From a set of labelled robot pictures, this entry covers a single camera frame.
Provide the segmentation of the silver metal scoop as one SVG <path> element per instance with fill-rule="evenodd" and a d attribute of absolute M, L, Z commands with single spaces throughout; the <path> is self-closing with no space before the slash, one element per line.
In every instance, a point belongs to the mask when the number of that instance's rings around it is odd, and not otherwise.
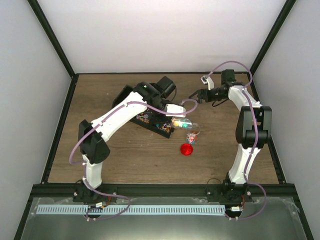
<path fill-rule="evenodd" d="M 173 117 L 171 119 L 171 125 L 175 129 L 192 129 L 193 123 L 186 117 Z"/>

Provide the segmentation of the black candy tray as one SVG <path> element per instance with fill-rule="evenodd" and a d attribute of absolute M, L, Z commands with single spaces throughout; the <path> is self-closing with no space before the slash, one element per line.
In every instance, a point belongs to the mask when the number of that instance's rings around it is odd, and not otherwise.
<path fill-rule="evenodd" d="M 126 85 L 112 103 L 112 108 L 120 104 L 133 91 L 133 87 Z M 159 134 L 167 139 L 174 132 L 171 126 L 172 116 L 165 116 L 150 108 L 133 117 L 130 121 L 147 130 Z"/>

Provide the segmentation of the clear plastic jar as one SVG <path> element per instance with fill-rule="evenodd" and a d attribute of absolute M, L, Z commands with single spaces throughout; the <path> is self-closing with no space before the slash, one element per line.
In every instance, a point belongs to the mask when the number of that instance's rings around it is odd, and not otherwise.
<path fill-rule="evenodd" d="M 187 130 L 185 141 L 187 144 L 194 145 L 198 141 L 199 134 L 201 133 L 201 127 L 198 123 L 193 123 L 192 128 Z"/>

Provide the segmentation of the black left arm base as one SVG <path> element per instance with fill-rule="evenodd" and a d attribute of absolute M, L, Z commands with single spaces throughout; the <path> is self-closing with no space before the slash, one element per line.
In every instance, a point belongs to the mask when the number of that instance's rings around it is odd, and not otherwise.
<path fill-rule="evenodd" d="M 89 188 L 83 183 L 82 179 L 79 179 L 74 183 L 73 201 L 82 203 L 98 203 L 98 202 L 111 202 L 115 203 L 116 197 L 100 195 Z"/>

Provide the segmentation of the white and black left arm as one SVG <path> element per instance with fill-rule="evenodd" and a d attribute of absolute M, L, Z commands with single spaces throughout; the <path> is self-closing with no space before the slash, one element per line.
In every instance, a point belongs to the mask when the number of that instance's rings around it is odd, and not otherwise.
<path fill-rule="evenodd" d="M 168 77 L 156 83 L 140 82 L 135 87 L 126 85 L 112 103 L 112 109 L 101 117 L 79 124 L 80 152 L 85 164 L 83 177 L 84 195 L 89 201 L 97 202 L 102 196 L 102 166 L 110 155 L 107 142 L 113 134 L 132 118 L 147 110 L 158 112 L 165 118 L 185 117 L 186 109 L 171 103 L 169 95 L 176 85 Z"/>

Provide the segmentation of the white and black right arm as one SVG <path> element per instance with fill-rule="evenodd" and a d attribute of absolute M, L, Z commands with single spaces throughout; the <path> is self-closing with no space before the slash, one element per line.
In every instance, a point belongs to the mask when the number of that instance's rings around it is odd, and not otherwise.
<path fill-rule="evenodd" d="M 233 69 L 221 72 L 219 87 L 213 87 L 213 81 L 207 75 L 201 81 L 207 88 L 196 90 L 189 96 L 190 99 L 196 96 L 199 104 L 230 100 L 239 110 L 235 129 L 238 149 L 234 163 L 221 185 L 223 198 L 232 202 L 240 196 L 240 191 L 246 189 L 253 162 L 271 137 L 272 109 L 251 96 L 247 87 L 236 80 Z"/>

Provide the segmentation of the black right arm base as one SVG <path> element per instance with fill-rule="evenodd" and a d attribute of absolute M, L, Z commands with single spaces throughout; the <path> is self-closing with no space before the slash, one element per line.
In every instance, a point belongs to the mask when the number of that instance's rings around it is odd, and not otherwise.
<path fill-rule="evenodd" d="M 215 197 L 226 202 L 246 202 L 252 200 L 251 195 L 248 195 L 248 184 L 231 182 L 228 173 L 223 181 L 216 177 L 210 178 L 205 185 L 204 192 L 208 197 Z"/>

